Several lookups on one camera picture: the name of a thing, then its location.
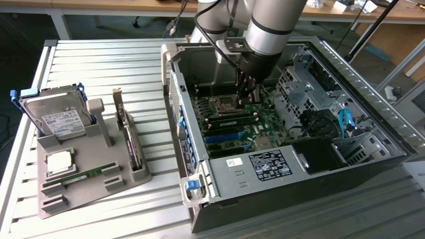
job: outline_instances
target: blue pcie slot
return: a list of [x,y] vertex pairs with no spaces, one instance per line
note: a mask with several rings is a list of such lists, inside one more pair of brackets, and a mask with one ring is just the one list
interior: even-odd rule
[[217,142],[222,142],[222,141],[241,139],[243,133],[245,133],[245,131],[238,132],[238,133],[226,134],[226,135],[206,137],[205,143],[217,143]]

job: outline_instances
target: green circuit board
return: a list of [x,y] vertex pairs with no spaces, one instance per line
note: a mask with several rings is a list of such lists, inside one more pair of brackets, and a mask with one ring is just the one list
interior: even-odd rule
[[[243,109],[235,109],[230,103],[231,97],[233,95],[219,95],[191,98],[210,158],[254,152],[262,150],[263,147],[278,147],[285,140],[286,132],[282,121],[267,98],[262,97],[261,104],[245,105]],[[210,137],[235,134],[239,135],[235,139],[207,141]],[[266,145],[257,145],[259,141],[255,139],[258,138],[265,139]]]

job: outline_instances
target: hard drive label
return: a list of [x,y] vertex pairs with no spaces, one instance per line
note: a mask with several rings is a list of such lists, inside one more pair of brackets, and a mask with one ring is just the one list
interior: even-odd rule
[[75,110],[42,116],[42,120],[55,136],[83,131],[83,124]]
[[290,175],[291,171],[279,150],[249,155],[259,181]]

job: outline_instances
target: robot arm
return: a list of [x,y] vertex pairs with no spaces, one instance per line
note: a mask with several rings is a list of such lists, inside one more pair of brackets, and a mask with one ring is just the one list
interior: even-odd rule
[[[214,0],[203,1],[209,3],[199,1],[199,9],[205,9],[215,2]],[[235,100],[242,106],[254,103],[258,99],[258,89],[275,66],[306,0],[245,0],[243,7],[238,7],[237,2],[237,0],[219,2],[214,12],[205,12],[199,18],[199,26],[214,41],[223,39],[226,25],[221,22],[226,18],[219,14],[222,8],[227,5],[233,6],[234,15],[243,15],[246,18],[247,9],[251,9],[249,3],[254,5],[245,35],[246,47],[250,50],[242,52],[237,62]],[[245,11],[245,14],[237,14],[237,10]]]

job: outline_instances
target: slatted metal surface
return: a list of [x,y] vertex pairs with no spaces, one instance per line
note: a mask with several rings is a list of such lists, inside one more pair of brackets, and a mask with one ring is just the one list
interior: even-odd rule
[[233,225],[190,234],[159,77],[162,39],[59,41],[50,49],[47,87],[81,82],[87,98],[122,89],[153,180],[47,219],[35,216],[35,141],[30,126],[0,238],[425,238],[425,193],[402,166],[358,188]]

